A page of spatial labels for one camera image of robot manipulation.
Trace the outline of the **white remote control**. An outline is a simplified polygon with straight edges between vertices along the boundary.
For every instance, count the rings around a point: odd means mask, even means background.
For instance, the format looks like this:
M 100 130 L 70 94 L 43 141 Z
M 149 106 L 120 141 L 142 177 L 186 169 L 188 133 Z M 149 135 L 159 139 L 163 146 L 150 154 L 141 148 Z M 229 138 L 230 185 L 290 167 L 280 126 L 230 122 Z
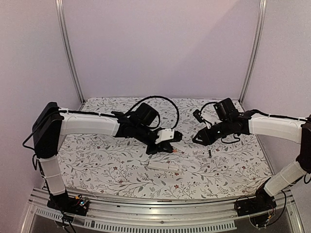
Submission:
M 171 173 L 182 174 L 182 168 L 177 165 L 169 164 L 169 163 L 161 163 L 155 161 L 149 161 L 147 167 L 154 170 L 166 171 Z

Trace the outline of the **white remote battery cover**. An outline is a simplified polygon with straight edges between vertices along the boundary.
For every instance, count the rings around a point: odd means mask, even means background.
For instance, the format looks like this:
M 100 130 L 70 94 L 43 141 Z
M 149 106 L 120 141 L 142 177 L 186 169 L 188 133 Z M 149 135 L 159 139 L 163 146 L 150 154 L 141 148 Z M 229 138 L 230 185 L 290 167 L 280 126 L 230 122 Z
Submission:
M 179 145 L 179 144 L 174 144 L 173 147 L 180 153 L 185 153 L 187 151 L 186 147 Z

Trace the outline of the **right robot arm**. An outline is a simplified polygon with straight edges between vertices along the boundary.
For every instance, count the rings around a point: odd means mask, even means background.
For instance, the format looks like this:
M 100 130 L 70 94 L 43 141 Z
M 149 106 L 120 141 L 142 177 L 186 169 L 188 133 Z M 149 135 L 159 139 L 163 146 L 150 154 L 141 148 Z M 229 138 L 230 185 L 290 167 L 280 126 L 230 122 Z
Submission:
M 203 114 L 202 109 L 193 112 L 193 116 L 200 123 L 206 124 L 193 138 L 192 141 L 196 144 L 209 146 L 228 135 L 253 134 L 281 138 L 300 145 L 300 152 L 295 161 L 269 178 L 255 192 L 251 207 L 256 212 L 261 212 L 267 207 L 278 192 L 311 172 L 310 117 L 266 114 L 257 109 L 239 112 L 230 98 L 213 102 L 213 107 L 219 118 L 216 124 Z

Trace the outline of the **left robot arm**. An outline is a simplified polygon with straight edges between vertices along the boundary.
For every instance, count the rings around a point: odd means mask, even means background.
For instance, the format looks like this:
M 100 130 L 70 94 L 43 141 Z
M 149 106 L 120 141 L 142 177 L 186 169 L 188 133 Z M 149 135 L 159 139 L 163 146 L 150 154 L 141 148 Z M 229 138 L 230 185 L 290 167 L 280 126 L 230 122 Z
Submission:
M 62 211 L 78 204 L 66 191 L 56 158 L 62 137 L 70 134 L 100 134 L 134 138 L 147 146 L 147 154 L 172 153 L 171 141 L 176 132 L 169 128 L 151 127 L 158 116 L 158 112 L 146 103 L 142 103 L 135 111 L 111 114 L 72 111 L 59 108 L 55 102 L 48 103 L 33 125 L 32 138 L 35 156 L 51 201 Z

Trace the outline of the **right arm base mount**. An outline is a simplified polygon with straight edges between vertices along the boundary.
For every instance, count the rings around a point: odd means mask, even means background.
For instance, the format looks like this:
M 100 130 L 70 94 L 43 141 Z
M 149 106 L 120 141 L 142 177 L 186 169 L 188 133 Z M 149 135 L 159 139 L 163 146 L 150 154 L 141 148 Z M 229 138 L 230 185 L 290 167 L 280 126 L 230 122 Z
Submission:
M 258 194 L 253 197 L 241 196 L 234 202 L 234 209 L 238 216 L 246 216 L 276 208 L 274 197 Z

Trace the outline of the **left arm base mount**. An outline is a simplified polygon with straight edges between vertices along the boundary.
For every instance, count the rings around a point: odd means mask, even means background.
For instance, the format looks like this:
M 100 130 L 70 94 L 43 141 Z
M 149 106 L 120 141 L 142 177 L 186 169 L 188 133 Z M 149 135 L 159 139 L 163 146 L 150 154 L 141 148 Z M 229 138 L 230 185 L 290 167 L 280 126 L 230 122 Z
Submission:
M 79 216 L 86 216 L 89 208 L 89 198 L 78 195 L 70 197 L 67 193 L 50 195 L 47 207 Z

